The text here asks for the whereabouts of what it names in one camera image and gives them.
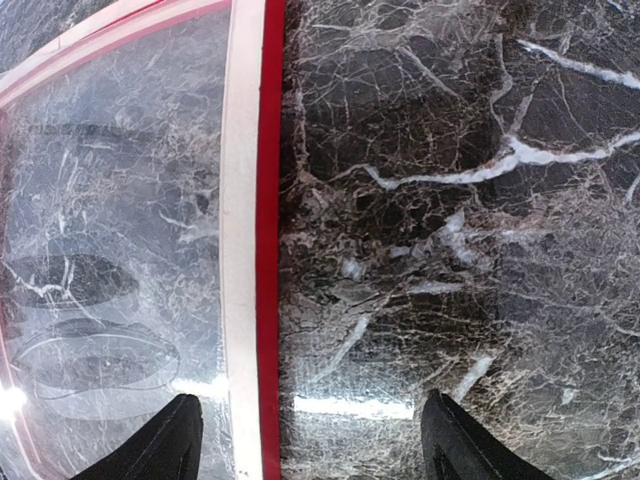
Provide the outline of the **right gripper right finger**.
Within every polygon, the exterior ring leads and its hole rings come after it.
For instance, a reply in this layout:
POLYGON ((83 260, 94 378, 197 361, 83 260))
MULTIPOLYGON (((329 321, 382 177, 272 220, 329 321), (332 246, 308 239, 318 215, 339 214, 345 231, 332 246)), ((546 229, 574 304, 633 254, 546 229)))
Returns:
POLYGON ((551 480, 437 389, 428 392, 422 410, 421 444, 428 479, 551 480))

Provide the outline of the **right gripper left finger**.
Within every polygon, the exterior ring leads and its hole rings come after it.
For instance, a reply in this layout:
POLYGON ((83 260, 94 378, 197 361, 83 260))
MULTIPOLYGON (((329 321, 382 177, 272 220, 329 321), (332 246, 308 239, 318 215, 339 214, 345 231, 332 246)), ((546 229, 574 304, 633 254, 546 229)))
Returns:
POLYGON ((199 398, 179 394, 119 448, 73 480, 196 480, 202 438, 199 398))

